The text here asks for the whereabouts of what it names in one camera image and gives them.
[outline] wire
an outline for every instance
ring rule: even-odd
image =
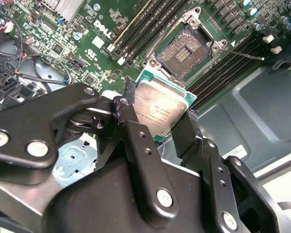
[[[247,57],[247,58],[254,59],[254,60],[261,60],[261,61],[264,61],[265,60],[264,57],[255,57],[255,56],[251,56],[249,54],[245,54],[245,53],[241,53],[241,52],[235,52],[235,51],[231,51],[231,50],[222,50],[222,51],[228,52],[228,53],[233,53],[235,55]]]
[[[68,69],[67,69],[66,66],[65,66],[61,61],[59,61],[57,58],[55,58],[55,57],[53,57],[53,56],[51,56],[51,55],[48,55],[48,54],[43,54],[43,53],[34,53],[34,54],[30,54],[30,55],[26,56],[25,59],[24,59],[23,61],[25,61],[25,60],[28,59],[28,58],[32,58],[32,57],[49,57],[49,58],[53,59],[54,61],[56,61],[57,63],[59,63],[59,64],[64,68],[64,70],[65,70],[65,72],[66,72],[66,74],[67,74],[67,77],[68,77],[68,79],[65,80],[65,83],[67,83],[67,84],[71,84],[72,77],[71,77],[71,75],[70,75]]]
[[[8,56],[11,56],[13,58],[13,60],[17,60],[18,59],[18,64],[16,66],[16,71],[18,71],[19,68],[20,68],[20,65],[21,65],[21,61],[22,61],[21,58],[22,58],[23,53],[24,53],[22,31],[20,29],[19,24],[11,16],[9,16],[7,14],[0,14],[0,16],[10,19],[16,25],[18,33],[19,33],[19,40],[20,40],[19,50],[17,49],[17,53],[14,54],[13,56],[11,56],[10,54],[8,55]],[[8,53],[2,53],[2,55],[0,55],[0,56],[7,56],[7,54]]]
[[[165,142],[164,142],[164,140],[162,141],[162,143],[163,143],[163,151],[162,151],[162,154],[161,154],[161,158],[164,156],[164,154],[165,154]]]
[[[38,70],[37,70],[37,64],[36,63],[37,63],[37,61],[34,59],[32,61],[32,69],[34,71],[34,74],[37,76],[37,78],[43,79],[41,77],[41,75],[39,74]],[[45,88],[45,90],[46,90],[47,93],[51,93],[52,92],[51,88],[49,87],[49,85],[47,83],[41,82],[41,84],[43,85],[43,87]]]
[[[20,76],[23,79],[27,79],[27,80],[31,80],[31,81],[35,81],[35,82],[40,82],[40,83],[52,83],[52,84],[57,84],[57,85],[63,85],[63,86],[67,86],[68,84],[62,81],[57,81],[57,80],[46,80],[46,79],[40,79],[28,74],[22,74],[19,73],[17,71],[15,71],[15,74]]]

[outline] motherboard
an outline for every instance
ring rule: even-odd
[[[195,109],[291,42],[291,0],[17,0],[0,13],[74,83],[121,93],[152,70],[197,95]]]

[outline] heatsink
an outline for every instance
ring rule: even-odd
[[[71,22],[85,0],[45,0],[45,4]]]

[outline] connector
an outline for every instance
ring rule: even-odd
[[[273,54],[279,54],[282,51],[282,48],[280,46],[277,46],[276,48],[272,48],[271,52]]]
[[[263,41],[267,44],[271,43],[274,40],[274,36],[273,35],[269,35],[266,37],[263,37]]]
[[[13,22],[7,22],[5,24],[6,29],[4,30],[5,33],[10,33],[11,31],[13,31],[14,28],[14,23]]]

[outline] ram slot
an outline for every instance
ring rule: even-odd
[[[242,42],[235,51],[253,56],[265,56],[268,48],[252,36]],[[258,62],[235,54],[227,54],[218,64],[188,88],[188,91],[197,95],[197,100],[192,105],[192,109],[199,109],[241,77],[247,71],[246,67],[255,66]]]
[[[139,54],[147,47],[152,39],[158,35],[158,33],[166,26],[166,24],[176,16],[177,12],[187,3],[187,1],[188,0],[178,0],[176,4],[168,9],[167,14],[165,14],[163,18],[150,30],[149,37],[145,41],[143,41],[137,48],[131,47],[126,51],[126,54],[128,54],[126,57],[128,66],[133,63],[133,60],[139,56]]]
[[[143,8],[135,15],[135,17],[129,22],[129,24],[125,27],[125,29],[122,31],[122,33],[120,35],[118,35],[114,41],[113,41],[113,45],[117,46],[121,43],[120,39],[123,36],[126,36],[126,32],[130,29],[131,26],[136,25],[139,21],[140,18],[144,18],[143,15],[145,14],[145,12],[147,12],[149,9],[151,9],[154,5],[154,3],[158,2],[159,0],[149,0],[146,2],[146,4],[143,6]]]
[[[122,52],[122,48],[125,47],[125,45],[136,35],[136,33],[140,32],[141,27],[145,25],[146,21],[149,20],[152,14],[156,12],[161,6],[160,2],[160,0],[153,0],[149,7],[144,11],[144,13],[139,16],[137,21],[135,20],[136,23],[133,30],[130,33],[124,35],[123,39],[120,40],[117,44],[113,43],[113,45],[117,47],[115,50],[115,55],[119,55]]]
[[[144,39],[144,37],[149,34],[148,29],[152,29],[157,25],[158,22],[160,22],[161,18],[164,17],[166,12],[169,11],[169,8],[175,5],[175,2],[177,0],[168,0],[168,1],[162,1],[161,4],[158,7],[158,10],[153,13],[151,18],[143,25],[143,28],[141,28],[140,31],[138,31],[136,34],[136,37],[133,37],[132,43],[129,44],[127,47],[123,48],[121,46],[121,52],[127,53],[127,51],[132,51],[135,46]]]

